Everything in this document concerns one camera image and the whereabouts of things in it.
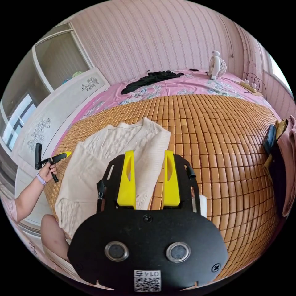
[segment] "blue object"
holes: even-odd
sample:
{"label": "blue object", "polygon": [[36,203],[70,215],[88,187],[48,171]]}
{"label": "blue object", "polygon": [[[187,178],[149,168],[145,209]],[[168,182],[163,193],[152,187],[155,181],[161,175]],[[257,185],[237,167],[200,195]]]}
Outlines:
{"label": "blue object", "polygon": [[69,81],[70,79],[66,79],[62,84],[66,83],[67,81]]}
{"label": "blue object", "polygon": [[277,129],[275,128],[274,125],[271,124],[270,127],[268,128],[267,135],[263,142],[263,148],[268,155],[270,154],[271,148],[275,143],[276,134],[277,134]]}

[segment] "hand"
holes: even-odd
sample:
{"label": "hand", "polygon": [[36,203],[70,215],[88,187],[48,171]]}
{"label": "hand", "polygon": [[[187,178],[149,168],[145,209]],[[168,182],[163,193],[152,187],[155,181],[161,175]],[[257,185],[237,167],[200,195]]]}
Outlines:
{"label": "hand", "polygon": [[39,176],[48,183],[52,179],[51,173],[57,174],[56,164],[50,164],[49,162],[39,171]]}

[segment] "black cable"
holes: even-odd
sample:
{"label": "black cable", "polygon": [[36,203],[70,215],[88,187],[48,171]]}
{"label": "black cable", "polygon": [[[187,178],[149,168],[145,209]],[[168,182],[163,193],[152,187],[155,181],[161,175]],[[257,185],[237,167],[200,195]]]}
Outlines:
{"label": "black cable", "polygon": [[267,100],[267,90],[266,90],[266,86],[265,86],[265,83],[260,79],[260,78],[258,78],[254,73],[252,73],[252,72],[249,72],[248,74],[247,74],[247,80],[248,80],[248,76],[250,75],[250,74],[252,74],[252,75],[254,75],[255,76],[255,78],[254,78],[254,80],[253,80],[253,83],[255,83],[255,79],[257,79],[258,80],[258,83],[259,83],[259,87],[258,87],[258,90],[257,91],[255,91],[255,92],[250,92],[250,91],[248,91],[248,92],[245,92],[245,93],[257,93],[257,92],[259,92],[259,90],[260,90],[260,82],[259,82],[259,80],[262,82],[262,84],[264,85],[264,88],[265,88],[265,99]]}
{"label": "black cable", "polygon": [[234,58],[234,55],[233,55],[233,48],[232,48],[232,43],[231,43],[231,39],[230,39],[230,36],[229,36],[229,33],[228,33],[228,30],[227,30],[227,27],[225,25],[225,22],[224,20],[221,18],[221,16],[218,14],[219,18],[221,19],[222,23],[224,24],[224,27],[225,27],[225,30],[226,30],[226,33],[228,35],[228,39],[229,39],[229,43],[230,43],[230,47],[231,47],[231,57]]}

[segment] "leg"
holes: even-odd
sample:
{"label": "leg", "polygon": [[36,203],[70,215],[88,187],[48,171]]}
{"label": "leg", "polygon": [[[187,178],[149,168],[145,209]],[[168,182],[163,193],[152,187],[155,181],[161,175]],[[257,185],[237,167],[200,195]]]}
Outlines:
{"label": "leg", "polygon": [[69,245],[66,236],[53,215],[44,215],[41,220],[41,241],[57,256],[69,262],[67,252]]}

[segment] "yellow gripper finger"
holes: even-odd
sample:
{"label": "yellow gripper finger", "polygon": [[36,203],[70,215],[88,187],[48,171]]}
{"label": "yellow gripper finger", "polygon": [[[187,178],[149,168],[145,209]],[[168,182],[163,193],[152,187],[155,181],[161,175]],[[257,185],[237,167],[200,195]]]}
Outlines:
{"label": "yellow gripper finger", "polygon": [[136,209],[136,183],[134,152],[125,153],[117,203],[121,207]]}
{"label": "yellow gripper finger", "polygon": [[164,186],[163,186],[163,207],[178,207],[180,194],[178,186],[177,171],[172,151],[165,151],[164,156]]}

